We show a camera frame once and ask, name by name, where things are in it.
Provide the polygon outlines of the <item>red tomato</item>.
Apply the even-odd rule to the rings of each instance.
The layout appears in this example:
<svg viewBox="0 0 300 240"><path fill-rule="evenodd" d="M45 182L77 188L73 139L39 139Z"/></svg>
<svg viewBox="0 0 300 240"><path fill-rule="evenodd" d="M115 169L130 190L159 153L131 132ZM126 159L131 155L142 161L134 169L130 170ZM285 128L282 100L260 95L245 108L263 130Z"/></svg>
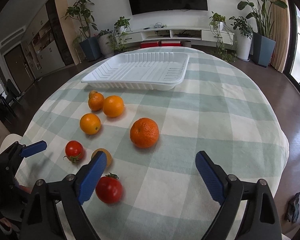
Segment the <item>red tomato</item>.
<svg viewBox="0 0 300 240"><path fill-rule="evenodd" d="M109 173L98 181L95 188L99 200L106 204L115 204L120 201L123 187L116 174Z"/></svg>
<svg viewBox="0 0 300 240"><path fill-rule="evenodd" d="M82 144L78 141L71 140L65 146L65 157L72 163L77 163L85 156Z"/></svg>

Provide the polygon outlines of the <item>smooth orange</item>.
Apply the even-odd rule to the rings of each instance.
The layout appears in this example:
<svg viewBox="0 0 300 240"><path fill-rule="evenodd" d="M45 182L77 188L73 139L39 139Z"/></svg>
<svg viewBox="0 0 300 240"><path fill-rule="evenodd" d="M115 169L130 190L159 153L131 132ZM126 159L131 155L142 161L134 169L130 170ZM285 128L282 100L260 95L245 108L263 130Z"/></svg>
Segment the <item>smooth orange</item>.
<svg viewBox="0 0 300 240"><path fill-rule="evenodd" d="M119 117L124 112L124 110L124 101L120 96L111 95L105 98L102 111L107 117Z"/></svg>
<svg viewBox="0 0 300 240"><path fill-rule="evenodd" d="M94 113L83 115L79 121L81 130L88 135L95 135L101 128L101 120Z"/></svg>

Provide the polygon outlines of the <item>small orange mandarin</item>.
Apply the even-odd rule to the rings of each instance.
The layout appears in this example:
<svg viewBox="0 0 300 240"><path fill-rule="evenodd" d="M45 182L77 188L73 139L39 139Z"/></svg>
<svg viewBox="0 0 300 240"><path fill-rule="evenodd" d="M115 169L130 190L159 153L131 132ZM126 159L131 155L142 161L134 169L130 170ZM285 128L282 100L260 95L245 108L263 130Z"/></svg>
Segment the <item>small orange mandarin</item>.
<svg viewBox="0 0 300 240"><path fill-rule="evenodd" d="M97 92L90 99L88 99L88 106L92 111L99 111L103 108L104 96Z"/></svg>

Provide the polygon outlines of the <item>yellow-brown round fruit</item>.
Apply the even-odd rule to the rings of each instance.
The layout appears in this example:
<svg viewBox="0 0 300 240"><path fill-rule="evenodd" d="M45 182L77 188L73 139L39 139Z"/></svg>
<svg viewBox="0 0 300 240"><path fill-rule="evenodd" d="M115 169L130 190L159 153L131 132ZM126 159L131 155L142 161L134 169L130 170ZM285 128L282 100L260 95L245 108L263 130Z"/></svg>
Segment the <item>yellow-brown round fruit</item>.
<svg viewBox="0 0 300 240"><path fill-rule="evenodd" d="M96 149L92 155L91 155L91 159L93 159L93 157L97 154L98 151L102 151L106 154L106 157L107 157L107 164L106 164L106 167L109 167L111 165L111 162L112 162L112 156L110 154L110 152L104 148L98 148Z"/></svg>

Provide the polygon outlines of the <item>large rough orange mandarin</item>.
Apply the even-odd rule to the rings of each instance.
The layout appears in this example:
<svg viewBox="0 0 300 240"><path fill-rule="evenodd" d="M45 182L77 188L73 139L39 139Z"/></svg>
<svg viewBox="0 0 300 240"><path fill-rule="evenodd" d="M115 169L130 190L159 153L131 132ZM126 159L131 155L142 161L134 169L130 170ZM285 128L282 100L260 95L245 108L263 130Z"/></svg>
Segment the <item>large rough orange mandarin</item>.
<svg viewBox="0 0 300 240"><path fill-rule="evenodd" d="M130 129L130 140L138 148L149 148L159 140L159 128L150 118L136 120Z"/></svg>

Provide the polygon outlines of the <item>small yellow-brown fruit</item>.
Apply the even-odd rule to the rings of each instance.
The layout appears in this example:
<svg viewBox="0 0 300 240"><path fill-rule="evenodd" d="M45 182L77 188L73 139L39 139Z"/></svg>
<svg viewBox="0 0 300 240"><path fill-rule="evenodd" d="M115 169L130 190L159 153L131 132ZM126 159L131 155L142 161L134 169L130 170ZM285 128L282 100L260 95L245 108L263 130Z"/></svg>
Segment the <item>small yellow-brown fruit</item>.
<svg viewBox="0 0 300 240"><path fill-rule="evenodd" d="M97 93L97 91L91 90L91 91L89 92L89 99L90 99L94 94L96 94L96 93Z"/></svg>

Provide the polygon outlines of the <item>tall plant blue pot left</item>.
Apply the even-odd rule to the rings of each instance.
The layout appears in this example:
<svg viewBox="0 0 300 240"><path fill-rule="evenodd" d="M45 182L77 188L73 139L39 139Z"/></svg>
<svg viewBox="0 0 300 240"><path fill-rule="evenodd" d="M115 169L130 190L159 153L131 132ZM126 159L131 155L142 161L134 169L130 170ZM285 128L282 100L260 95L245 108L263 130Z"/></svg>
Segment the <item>tall plant blue pot left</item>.
<svg viewBox="0 0 300 240"><path fill-rule="evenodd" d="M96 37L91 34L91 28L98 31L93 12L88 5L94 3L91 0L76 0L72 6L66 9L64 18L71 18L79 22L76 43L79 44L87 61L95 61L100 58L101 52Z"/></svg>

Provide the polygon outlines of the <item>plant in white ribbed pot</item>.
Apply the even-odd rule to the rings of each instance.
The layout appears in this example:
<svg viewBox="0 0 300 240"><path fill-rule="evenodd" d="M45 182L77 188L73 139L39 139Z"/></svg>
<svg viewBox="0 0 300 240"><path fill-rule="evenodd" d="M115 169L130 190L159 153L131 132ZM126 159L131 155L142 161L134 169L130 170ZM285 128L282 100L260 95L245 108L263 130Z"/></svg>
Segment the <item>plant in white ribbed pot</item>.
<svg viewBox="0 0 300 240"><path fill-rule="evenodd" d="M97 41L104 58L109 58L114 55L114 50L111 47L112 30L101 30L97 35Z"/></svg>

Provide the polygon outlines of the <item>trailing plant on console left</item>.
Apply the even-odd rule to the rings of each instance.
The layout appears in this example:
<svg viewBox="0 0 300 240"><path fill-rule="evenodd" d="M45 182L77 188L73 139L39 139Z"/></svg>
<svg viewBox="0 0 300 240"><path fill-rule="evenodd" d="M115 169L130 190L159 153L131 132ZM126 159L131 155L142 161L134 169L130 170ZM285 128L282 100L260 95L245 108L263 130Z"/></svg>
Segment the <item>trailing plant on console left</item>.
<svg viewBox="0 0 300 240"><path fill-rule="evenodd" d="M127 50L125 36L130 29L130 18L120 16L114 23L114 30L109 34L109 45L115 53L122 53Z"/></svg>

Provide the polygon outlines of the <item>trailing plant on console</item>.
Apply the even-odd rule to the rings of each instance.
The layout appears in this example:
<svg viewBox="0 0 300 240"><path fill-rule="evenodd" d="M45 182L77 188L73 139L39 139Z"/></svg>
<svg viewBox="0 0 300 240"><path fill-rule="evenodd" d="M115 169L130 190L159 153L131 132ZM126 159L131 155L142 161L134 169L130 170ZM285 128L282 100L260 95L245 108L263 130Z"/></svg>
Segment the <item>trailing plant on console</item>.
<svg viewBox="0 0 300 240"><path fill-rule="evenodd" d="M227 63L234 63L237 59L235 35L226 25L226 17L212 12L209 27L216 40L214 55Z"/></svg>
<svg viewBox="0 0 300 240"><path fill-rule="evenodd" d="M125 36L130 29L130 18L120 16L114 23L114 30L109 34L109 45L115 53L122 53L127 50Z"/></svg>

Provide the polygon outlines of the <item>red storage box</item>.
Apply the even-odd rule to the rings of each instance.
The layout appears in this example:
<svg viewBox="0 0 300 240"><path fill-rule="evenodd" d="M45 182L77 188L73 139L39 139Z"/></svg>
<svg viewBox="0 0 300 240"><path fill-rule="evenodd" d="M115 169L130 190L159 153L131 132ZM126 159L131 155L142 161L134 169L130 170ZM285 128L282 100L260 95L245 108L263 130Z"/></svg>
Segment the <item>red storage box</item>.
<svg viewBox="0 0 300 240"><path fill-rule="evenodd" d="M159 47L161 44L160 41L143 41L140 43L140 48L153 48Z"/></svg>
<svg viewBox="0 0 300 240"><path fill-rule="evenodd" d="M160 45L162 47L181 47L181 41L161 41Z"/></svg>

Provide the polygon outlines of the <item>red storage box right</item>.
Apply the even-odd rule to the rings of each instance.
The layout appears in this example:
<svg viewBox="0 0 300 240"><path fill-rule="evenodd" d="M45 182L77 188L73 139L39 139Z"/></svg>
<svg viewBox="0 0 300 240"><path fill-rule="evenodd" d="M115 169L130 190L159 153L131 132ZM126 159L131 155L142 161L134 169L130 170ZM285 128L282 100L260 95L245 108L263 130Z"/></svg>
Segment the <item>red storage box right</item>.
<svg viewBox="0 0 300 240"><path fill-rule="evenodd" d="M162 47L181 47L181 41L161 41L160 45Z"/></svg>

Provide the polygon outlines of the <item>trailing plant on console right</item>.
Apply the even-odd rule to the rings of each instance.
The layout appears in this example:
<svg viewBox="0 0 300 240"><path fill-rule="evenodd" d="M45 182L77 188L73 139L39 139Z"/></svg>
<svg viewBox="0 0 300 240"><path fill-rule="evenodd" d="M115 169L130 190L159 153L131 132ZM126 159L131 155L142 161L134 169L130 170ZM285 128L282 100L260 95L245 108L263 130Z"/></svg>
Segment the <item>trailing plant on console right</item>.
<svg viewBox="0 0 300 240"><path fill-rule="evenodd" d="M235 35L226 25L226 17L212 12L209 27L216 40L214 55L227 63L234 63L237 59Z"/></svg>

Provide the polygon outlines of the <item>small grey pot on floor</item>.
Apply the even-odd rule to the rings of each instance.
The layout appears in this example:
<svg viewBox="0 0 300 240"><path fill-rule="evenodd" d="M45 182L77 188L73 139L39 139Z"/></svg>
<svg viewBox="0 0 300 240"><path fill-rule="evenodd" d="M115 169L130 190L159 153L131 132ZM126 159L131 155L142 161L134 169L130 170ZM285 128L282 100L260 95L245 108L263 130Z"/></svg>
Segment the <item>small grey pot on floor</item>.
<svg viewBox="0 0 300 240"><path fill-rule="evenodd" d="M192 47L192 42L190 40L182 40L182 46L191 48Z"/></svg>

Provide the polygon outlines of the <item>beige curtain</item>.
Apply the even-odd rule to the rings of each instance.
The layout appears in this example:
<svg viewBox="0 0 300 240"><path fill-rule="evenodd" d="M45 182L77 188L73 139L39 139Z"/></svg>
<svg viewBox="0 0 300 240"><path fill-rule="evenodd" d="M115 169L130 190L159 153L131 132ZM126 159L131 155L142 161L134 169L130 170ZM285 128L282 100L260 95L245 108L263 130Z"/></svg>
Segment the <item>beige curtain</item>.
<svg viewBox="0 0 300 240"><path fill-rule="evenodd" d="M288 0L281 0L288 5ZM276 42L271 65L283 73L288 56L289 37L290 37L290 15L289 7L283 9L278 5L271 6L271 19L274 21L272 29L272 39Z"/></svg>

